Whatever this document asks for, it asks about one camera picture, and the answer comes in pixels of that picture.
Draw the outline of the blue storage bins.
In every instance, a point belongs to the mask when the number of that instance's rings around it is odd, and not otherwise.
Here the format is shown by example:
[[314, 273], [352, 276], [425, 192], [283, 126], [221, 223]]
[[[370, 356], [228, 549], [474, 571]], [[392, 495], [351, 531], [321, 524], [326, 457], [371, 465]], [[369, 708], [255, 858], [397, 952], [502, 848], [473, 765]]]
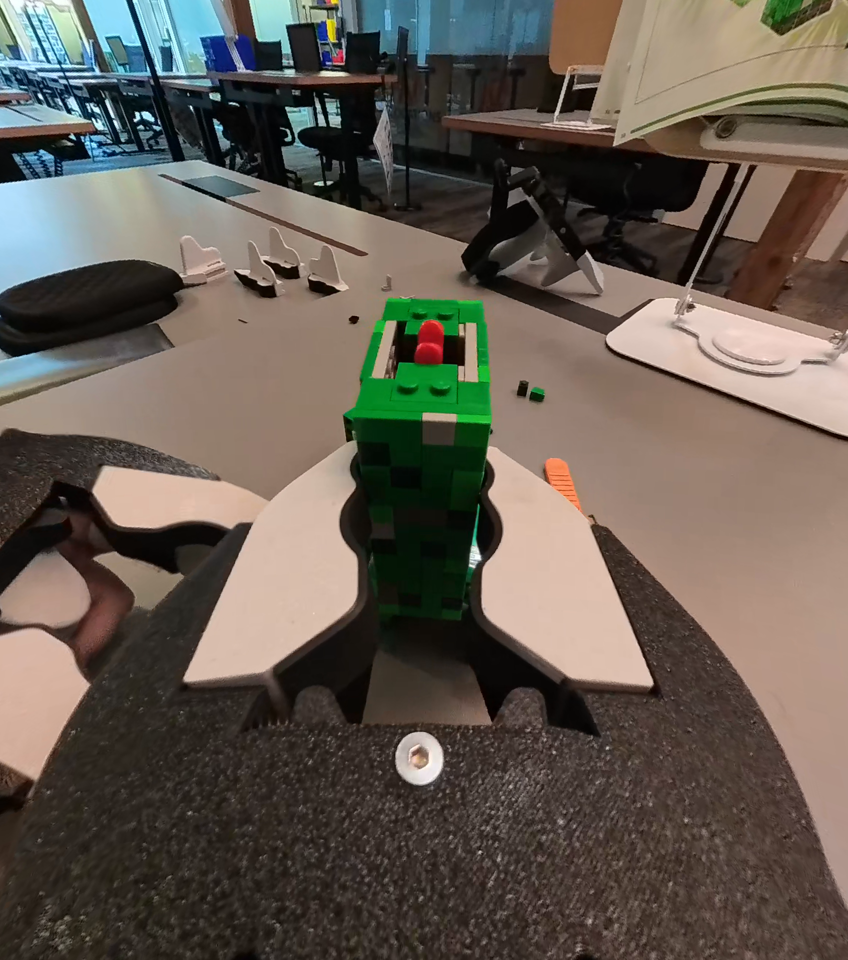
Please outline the blue storage bins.
[[203, 58], [208, 73], [233, 73], [241, 69], [255, 71], [255, 50], [248, 36], [239, 34], [234, 41], [242, 66], [238, 66], [224, 34], [203, 35], [200, 38]]

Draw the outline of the wooden leg desk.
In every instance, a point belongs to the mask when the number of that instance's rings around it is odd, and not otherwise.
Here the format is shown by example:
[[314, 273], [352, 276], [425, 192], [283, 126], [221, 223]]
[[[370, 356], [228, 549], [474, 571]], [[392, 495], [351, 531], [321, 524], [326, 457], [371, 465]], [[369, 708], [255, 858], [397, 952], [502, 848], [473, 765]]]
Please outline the wooden leg desk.
[[[643, 141], [616, 148], [609, 129], [551, 126], [533, 110], [453, 115], [442, 124], [470, 134], [477, 162], [535, 166], [561, 178], [585, 211], [630, 212], [630, 222], [657, 243], [647, 251], [656, 257], [654, 274], [677, 284], [686, 282], [742, 172], [736, 164], [665, 156]], [[725, 272], [711, 280], [705, 266], [699, 283], [748, 306], [807, 307], [803, 317], [831, 325], [848, 317], [848, 175], [792, 172], [770, 210], [758, 189], [784, 174], [778, 167], [745, 171], [714, 252]]]

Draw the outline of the white book stand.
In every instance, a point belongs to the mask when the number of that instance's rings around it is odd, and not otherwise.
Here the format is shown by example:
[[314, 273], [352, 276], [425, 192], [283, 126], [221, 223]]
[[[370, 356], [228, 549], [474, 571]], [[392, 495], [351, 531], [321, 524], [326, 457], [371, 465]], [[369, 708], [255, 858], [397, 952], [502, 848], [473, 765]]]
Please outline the white book stand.
[[[650, 134], [663, 153], [848, 174], [848, 127], [690, 119]], [[726, 309], [658, 297], [606, 335], [623, 358], [848, 439], [848, 329], [822, 340]]]

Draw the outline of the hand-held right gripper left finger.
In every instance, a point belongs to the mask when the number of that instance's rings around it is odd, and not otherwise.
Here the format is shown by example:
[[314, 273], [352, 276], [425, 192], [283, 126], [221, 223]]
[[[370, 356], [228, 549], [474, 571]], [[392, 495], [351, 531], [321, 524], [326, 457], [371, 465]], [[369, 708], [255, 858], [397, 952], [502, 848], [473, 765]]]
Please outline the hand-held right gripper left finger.
[[190, 689], [269, 687], [293, 699], [364, 677], [378, 638], [369, 511], [357, 445], [286, 486], [254, 521], [183, 678]]

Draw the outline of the black office chair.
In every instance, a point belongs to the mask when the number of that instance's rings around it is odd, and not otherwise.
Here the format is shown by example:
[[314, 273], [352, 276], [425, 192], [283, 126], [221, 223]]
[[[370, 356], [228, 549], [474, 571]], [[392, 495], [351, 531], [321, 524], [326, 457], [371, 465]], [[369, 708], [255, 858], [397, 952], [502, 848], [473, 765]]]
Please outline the black office chair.
[[[346, 37], [345, 65], [348, 73], [378, 74], [381, 62], [381, 33], [376, 31], [348, 32]], [[344, 175], [343, 134], [339, 127], [330, 125], [323, 92], [316, 93], [324, 116], [324, 125], [305, 127], [298, 133], [298, 140], [304, 146], [316, 150], [321, 158], [322, 174], [334, 162], [339, 164], [339, 172]], [[350, 129], [353, 133], [356, 154], [369, 159], [373, 154], [373, 136], [378, 126], [378, 114], [375, 93], [369, 89], [358, 91], [351, 109]], [[316, 196], [330, 198], [334, 193], [344, 197], [344, 180], [314, 184]]]

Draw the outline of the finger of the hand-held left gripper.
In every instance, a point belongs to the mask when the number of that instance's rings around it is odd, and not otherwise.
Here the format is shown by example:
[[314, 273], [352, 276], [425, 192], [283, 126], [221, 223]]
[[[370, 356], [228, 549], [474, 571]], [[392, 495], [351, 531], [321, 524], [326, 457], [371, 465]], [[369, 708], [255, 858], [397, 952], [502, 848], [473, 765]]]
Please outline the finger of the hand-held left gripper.
[[188, 574], [268, 500], [228, 482], [106, 465], [90, 493], [101, 538], [116, 553]]
[[90, 687], [51, 633], [0, 633], [0, 764], [36, 781]]

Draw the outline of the dark top office desk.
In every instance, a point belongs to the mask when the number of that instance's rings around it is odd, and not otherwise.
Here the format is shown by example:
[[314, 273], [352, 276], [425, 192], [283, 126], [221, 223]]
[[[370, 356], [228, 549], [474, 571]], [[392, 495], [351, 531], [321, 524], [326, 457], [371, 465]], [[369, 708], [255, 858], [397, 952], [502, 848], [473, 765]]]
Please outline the dark top office desk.
[[352, 123], [358, 102], [358, 91], [384, 90], [396, 83], [395, 75], [347, 73], [334, 70], [313, 73], [284, 70], [230, 73], [212, 71], [209, 77], [217, 82], [223, 100], [244, 104], [247, 107], [261, 150], [260, 177], [283, 187], [287, 185], [286, 165], [283, 148], [278, 143], [274, 110], [279, 106], [291, 106], [291, 93], [294, 91], [323, 92], [334, 96], [340, 103], [340, 116], [344, 124], [342, 135], [344, 194], [350, 207], [356, 210], [361, 209], [358, 155]]

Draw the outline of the green lego creeper model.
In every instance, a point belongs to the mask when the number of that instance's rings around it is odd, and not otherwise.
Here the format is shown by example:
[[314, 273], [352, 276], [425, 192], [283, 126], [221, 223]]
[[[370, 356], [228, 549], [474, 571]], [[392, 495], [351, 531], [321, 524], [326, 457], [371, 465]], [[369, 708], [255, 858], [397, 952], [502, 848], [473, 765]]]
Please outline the green lego creeper model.
[[359, 383], [344, 422], [357, 445], [380, 611], [458, 621], [492, 433], [483, 303], [389, 298]]

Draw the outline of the black white gripper device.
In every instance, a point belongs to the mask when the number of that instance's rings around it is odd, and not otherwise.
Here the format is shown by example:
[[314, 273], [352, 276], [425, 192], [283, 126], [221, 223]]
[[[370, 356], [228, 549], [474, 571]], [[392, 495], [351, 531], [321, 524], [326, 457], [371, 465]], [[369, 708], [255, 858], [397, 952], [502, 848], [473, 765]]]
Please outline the black white gripper device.
[[585, 294], [604, 292], [602, 271], [538, 169], [510, 174], [496, 159], [488, 222], [466, 246], [461, 262], [471, 278], [487, 285], [524, 259], [543, 265], [537, 281], [542, 289], [577, 276]]

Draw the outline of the person's left hand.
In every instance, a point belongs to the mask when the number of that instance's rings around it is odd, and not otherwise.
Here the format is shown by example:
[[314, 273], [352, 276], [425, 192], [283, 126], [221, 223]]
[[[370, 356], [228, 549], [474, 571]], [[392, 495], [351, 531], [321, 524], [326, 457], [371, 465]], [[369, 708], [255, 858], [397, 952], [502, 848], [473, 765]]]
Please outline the person's left hand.
[[106, 542], [93, 534], [94, 524], [78, 525], [71, 520], [72, 533], [58, 550], [82, 577], [90, 595], [90, 606], [70, 633], [69, 644], [82, 672], [92, 678], [101, 657], [118, 628], [133, 609], [135, 594], [96, 557], [110, 551]]

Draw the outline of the orange brick separator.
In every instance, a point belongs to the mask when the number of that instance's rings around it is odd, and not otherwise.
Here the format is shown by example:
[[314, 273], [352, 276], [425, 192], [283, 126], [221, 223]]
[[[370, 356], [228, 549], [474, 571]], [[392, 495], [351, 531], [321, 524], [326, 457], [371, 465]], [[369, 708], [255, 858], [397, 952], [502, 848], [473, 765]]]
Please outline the orange brick separator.
[[544, 463], [543, 472], [548, 484], [568, 500], [576, 510], [584, 513], [567, 462], [560, 458], [548, 458]]

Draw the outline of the white paper sign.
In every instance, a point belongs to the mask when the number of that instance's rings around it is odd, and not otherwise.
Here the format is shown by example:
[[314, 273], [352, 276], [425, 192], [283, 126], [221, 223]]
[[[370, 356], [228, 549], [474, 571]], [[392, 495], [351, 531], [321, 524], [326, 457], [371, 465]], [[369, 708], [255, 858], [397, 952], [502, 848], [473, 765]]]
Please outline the white paper sign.
[[386, 193], [387, 197], [390, 199], [392, 197], [395, 161], [392, 125], [389, 112], [386, 107], [381, 111], [380, 118], [373, 134], [372, 144], [378, 160], [382, 165]]

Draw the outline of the black mesh wrist rest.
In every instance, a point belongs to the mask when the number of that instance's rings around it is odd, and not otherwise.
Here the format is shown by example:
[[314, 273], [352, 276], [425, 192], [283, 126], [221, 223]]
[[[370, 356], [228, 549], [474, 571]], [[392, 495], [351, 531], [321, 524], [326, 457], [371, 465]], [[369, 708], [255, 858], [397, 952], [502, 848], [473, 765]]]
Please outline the black mesh wrist rest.
[[177, 298], [169, 296], [109, 318], [68, 321], [52, 331], [25, 332], [0, 318], [0, 350], [8, 356], [19, 357], [137, 330], [165, 318], [178, 305]]
[[174, 297], [180, 274], [141, 259], [121, 259], [58, 271], [0, 293], [0, 319], [19, 330], [56, 330], [109, 319]]

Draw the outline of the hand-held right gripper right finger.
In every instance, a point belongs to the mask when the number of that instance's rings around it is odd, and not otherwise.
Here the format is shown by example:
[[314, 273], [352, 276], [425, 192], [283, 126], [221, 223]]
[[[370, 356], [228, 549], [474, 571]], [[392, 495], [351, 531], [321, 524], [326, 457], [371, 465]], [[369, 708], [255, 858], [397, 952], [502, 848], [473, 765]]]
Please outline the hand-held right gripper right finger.
[[502, 450], [487, 450], [471, 607], [550, 680], [648, 693], [654, 679], [585, 514]]

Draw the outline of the open lego instruction booklet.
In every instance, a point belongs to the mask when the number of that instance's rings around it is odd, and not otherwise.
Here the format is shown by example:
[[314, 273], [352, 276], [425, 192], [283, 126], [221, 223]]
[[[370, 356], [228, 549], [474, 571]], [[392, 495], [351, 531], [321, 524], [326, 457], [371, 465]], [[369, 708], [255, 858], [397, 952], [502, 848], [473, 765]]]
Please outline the open lego instruction booklet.
[[848, 1], [622, 2], [591, 119], [620, 143], [725, 116], [848, 127]]

